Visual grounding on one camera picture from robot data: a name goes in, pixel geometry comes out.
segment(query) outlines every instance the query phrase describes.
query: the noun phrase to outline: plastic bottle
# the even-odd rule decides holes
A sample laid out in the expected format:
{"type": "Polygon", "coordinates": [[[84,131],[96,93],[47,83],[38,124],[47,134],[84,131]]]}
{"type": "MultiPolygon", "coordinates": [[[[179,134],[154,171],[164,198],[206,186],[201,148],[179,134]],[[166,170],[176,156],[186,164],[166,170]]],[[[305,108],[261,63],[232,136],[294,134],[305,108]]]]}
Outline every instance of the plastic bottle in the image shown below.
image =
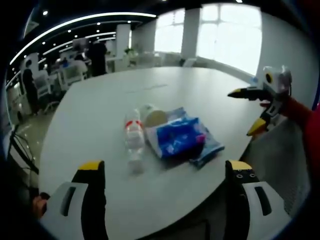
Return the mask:
{"type": "Polygon", "coordinates": [[[124,142],[131,170],[134,173],[141,173],[143,171],[142,156],[146,143],[140,113],[137,109],[133,109],[125,116],[124,142]]]}

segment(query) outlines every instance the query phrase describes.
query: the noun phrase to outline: white table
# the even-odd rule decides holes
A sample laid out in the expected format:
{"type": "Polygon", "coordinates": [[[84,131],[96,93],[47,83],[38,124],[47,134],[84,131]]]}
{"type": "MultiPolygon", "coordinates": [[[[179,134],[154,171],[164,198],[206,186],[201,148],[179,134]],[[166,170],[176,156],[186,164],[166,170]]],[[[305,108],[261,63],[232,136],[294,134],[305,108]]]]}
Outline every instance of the white table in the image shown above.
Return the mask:
{"type": "Polygon", "coordinates": [[[105,225],[110,239],[137,239],[159,231],[201,204],[225,178],[225,161],[238,160],[248,129],[262,113],[258,102],[227,94],[243,82],[206,68],[159,67],[90,78],[72,85],[48,128],[40,160],[39,189],[53,192],[70,182],[78,166],[105,162],[105,225]],[[225,150],[198,170],[185,162],[172,168],[145,151],[145,172],[129,173],[124,145],[127,111],[153,103],[184,107],[198,116],[225,150]]]}

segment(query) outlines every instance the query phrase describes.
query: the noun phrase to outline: wall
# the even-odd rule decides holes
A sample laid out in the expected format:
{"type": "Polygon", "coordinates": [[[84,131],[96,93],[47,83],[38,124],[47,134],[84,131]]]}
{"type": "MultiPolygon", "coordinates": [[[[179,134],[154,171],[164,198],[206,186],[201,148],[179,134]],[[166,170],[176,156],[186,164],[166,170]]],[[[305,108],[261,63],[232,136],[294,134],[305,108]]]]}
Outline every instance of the wall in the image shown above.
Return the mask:
{"type": "Polygon", "coordinates": [[[286,65],[292,74],[292,96],[311,108],[319,79],[319,59],[311,40],[300,30],[262,13],[262,46],[257,77],[264,66],[286,65]]]}
{"type": "Polygon", "coordinates": [[[116,26],[116,56],[122,58],[129,46],[130,24],[119,24],[116,26]]]}
{"type": "Polygon", "coordinates": [[[108,52],[110,52],[110,55],[116,55],[116,41],[115,40],[107,40],[105,42],[105,47],[108,52]]]}
{"type": "Polygon", "coordinates": [[[200,8],[185,11],[181,56],[184,59],[195,58],[200,24],[200,8]]]}
{"type": "Polygon", "coordinates": [[[155,50],[156,24],[154,20],[132,31],[132,48],[138,53],[155,50]]]}

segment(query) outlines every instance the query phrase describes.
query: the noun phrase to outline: person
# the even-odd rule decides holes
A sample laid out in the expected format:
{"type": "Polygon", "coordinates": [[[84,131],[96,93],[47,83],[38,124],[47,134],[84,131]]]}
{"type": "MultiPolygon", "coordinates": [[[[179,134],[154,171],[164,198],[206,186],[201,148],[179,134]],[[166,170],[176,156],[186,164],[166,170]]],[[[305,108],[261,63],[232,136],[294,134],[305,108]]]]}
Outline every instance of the person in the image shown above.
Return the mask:
{"type": "Polygon", "coordinates": [[[38,93],[34,85],[33,74],[30,69],[31,64],[32,64],[32,61],[30,59],[26,61],[25,63],[26,69],[23,72],[22,81],[24,84],[26,98],[30,105],[31,111],[34,115],[37,115],[39,110],[38,93]]]}
{"type": "Polygon", "coordinates": [[[61,65],[63,68],[68,67],[69,63],[66,57],[61,61],[61,65]]]}
{"type": "Polygon", "coordinates": [[[105,55],[107,53],[106,46],[96,41],[94,44],[91,44],[89,46],[88,50],[88,58],[91,59],[91,70],[92,70],[92,76],[100,76],[103,74],[106,74],[106,59],[105,55]]]}
{"type": "Polygon", "coordinates": [[[75,46],[74,50],[76,51],[76,56],[74,60],[84,61],[85,59],[84,59],[84,56],[82,56],[80,45],[75,46]]]}

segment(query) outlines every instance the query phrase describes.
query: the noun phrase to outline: office chair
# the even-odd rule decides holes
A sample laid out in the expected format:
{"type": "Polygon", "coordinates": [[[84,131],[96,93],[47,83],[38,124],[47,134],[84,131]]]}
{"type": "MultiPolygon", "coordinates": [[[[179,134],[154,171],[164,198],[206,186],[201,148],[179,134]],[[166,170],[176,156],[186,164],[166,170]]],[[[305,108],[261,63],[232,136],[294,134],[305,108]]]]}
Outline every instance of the office chair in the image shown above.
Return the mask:
{"type": "Polygon", "coordinates": [[[196,63],[197,59],[196,58],[188,58],[184,64],[183,67],[184,68],[192,68],[194,66],[194,64],[196,63]]]}
{"type": "Polygon", "coordinates": [[[55,104],[59,104],[58,101],[52,100],[53,91],[52,86],[49,82],[49,75],[46,70],[39,71],[39,76],[34,79],[34,86],[37,91],[38,99],[47,96],[49,99],[49,103],[46,105],[44,109],[44,113],[46,114],[50,109],[53,108],[55,104]]]}
{"type": "Polygon", "coordinates": [[[74,60],[73,61],[73,64],[77,65],[78,66],[78,69],[79,71],[82,73],[83,75],[83,79],[87,79],[88,78],[88,67],[87,65],[85,64],[84,61],[81,61],[81,60],[74,60]]]}
{"type": "Polygon", "coordinates": [[[66,90],[69,89],[73,83],[85,80],[85,76],[83,74],[84,69],[82,68],[83,65],[80,67],[80,64],[77,62],[80,61],[76,60],[69,66],[61,68],[61,78],[63,79],[62,82],[64,83],[63,88],[66,90]]]}

